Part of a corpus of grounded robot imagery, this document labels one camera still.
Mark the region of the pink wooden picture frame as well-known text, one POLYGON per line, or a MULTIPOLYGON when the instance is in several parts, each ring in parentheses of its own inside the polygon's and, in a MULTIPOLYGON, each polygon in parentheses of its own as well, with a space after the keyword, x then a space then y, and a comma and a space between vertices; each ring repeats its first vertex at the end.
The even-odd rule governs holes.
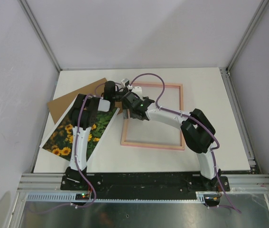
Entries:
MULTIPOLYGON (((165 88, 178 88, 179 89, 179 98, 180 98, 180 110, 184 108, 184 98, 183 98, 183 85, 182 84, 173 84, 167 83, 165 88)), ((131 147, 142 147, 142 148, 154 148, 154 149, 165 149, 165 150, 184 150, 185 149, 185 140, 183 138, 183 134, 180 131, 180 140, 181 143, 179 146, 173 145, 161 145, 161 144, 152 144, 152 143, 137 143, 137 142, 127 142, 127 128, 128 128, 129 119, 125 119, 123 121, 123 129, 121 133, 121 145, 123 146, 131 146, 131 147)))

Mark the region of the clear acrylic sheet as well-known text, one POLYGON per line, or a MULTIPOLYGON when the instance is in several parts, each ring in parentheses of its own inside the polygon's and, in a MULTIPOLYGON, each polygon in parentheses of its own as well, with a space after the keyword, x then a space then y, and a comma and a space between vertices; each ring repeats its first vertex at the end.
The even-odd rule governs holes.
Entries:
MULTIPOLYGON (((179 89, 166 87, 158 104, 168 109, 179 110, 179 89)), ((173 146, 179 146, 181 143, 180 131, 175 127, 156 121, 138 119, 129 119, 126 141, 173 146)))

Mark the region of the aluminium frame rail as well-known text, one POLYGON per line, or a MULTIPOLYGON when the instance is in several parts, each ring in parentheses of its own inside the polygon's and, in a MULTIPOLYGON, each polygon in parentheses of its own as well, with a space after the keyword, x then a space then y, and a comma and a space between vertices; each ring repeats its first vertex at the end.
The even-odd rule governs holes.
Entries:
POLYGON ((55 57, 29 3, 27 0, 18 0, 18 3, 20 7, 22 8, 25 16, 27 17, 30 25, 32 26, 32 29, 34 30, 38 40, 40 41, 43 49, 45 50, 47 56, 49 57, 51 63, 55 67, 56 71, 59 73, 61 71, 61 67, 57 61, 57 58, 55 57))

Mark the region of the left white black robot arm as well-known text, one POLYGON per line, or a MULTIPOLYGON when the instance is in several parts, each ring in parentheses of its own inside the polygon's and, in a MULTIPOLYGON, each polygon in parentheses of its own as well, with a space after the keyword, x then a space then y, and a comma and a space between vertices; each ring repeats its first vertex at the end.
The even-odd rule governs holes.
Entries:
POLYGON ((78 94, 70 109, 73 142, 69 167, 72 170, 87 168, 87 161, 118 114, 116 103, 128 92, 126 86, 113 81, 102 85, 100 96, 78 94))

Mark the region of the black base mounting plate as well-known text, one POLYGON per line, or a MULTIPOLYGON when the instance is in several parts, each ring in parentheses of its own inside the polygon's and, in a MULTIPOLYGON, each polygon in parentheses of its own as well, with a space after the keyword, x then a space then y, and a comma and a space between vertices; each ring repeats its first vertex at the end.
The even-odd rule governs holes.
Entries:
POLYGON ((61 190, 91 190, 98 200, 193 200, 196 192, 230 191, 226 176, 205 189, 198 172, 86 173, 67 169, 61 190))

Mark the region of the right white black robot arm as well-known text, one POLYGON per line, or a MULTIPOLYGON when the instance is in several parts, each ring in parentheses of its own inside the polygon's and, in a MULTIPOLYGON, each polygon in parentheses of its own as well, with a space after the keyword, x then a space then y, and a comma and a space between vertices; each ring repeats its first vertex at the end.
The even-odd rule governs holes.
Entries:
POLYGON ((121 103, 130 118, 160 122, 179 129, 187 147, 197 154, 202 187, 213 190, 218 186, 219 175, 213 150, 220 145, 214 136, 215 129, 201 110, 194 109, 189 113, 171 110, 148 97, 139 98, 133 92, 127 92, 121 103))

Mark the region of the brown cardboard backing board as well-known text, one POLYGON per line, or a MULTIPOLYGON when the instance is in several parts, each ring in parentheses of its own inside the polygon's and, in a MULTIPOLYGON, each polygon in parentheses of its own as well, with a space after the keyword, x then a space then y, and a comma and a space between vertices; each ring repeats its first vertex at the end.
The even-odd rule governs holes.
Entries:
POLYGON ((54 99, 51 102, 47 103, 49 112, 53 119, 54 123, 57 123, 58 120, 63 116, 64 112, 67 110, 72 101, 77 97, 78 94, 92 94, 92 95, 100 95, 103 92, 104 85, 103 83, 107 82, 106 78, 102 78, 97 80, 91 84, 88 84, 84 87, 81 87, 77 90, 74 90, 64 96, 61 96, 57 99, 54 99))

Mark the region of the sunflower photo print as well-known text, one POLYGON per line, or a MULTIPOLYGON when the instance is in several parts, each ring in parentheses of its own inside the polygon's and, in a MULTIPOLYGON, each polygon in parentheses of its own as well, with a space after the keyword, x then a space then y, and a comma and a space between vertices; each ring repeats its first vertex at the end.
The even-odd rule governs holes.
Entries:
MULTIPOLYGON (((117 108, 113 111, 101 112, 96 115, 96 122, 92 125, 88 135, 86 159, 88 160, 95 150, 105 130, 109 128, 109 123, 116 116, 117 108)), ((69 114, 61 116, 62 120, 58 122, 58 126, 51 132, 49 138, 41 144, 41 148, 53 153, 67 161, 71 159, 72 146, 74 140, 73 125, 69 119, 69 114)))

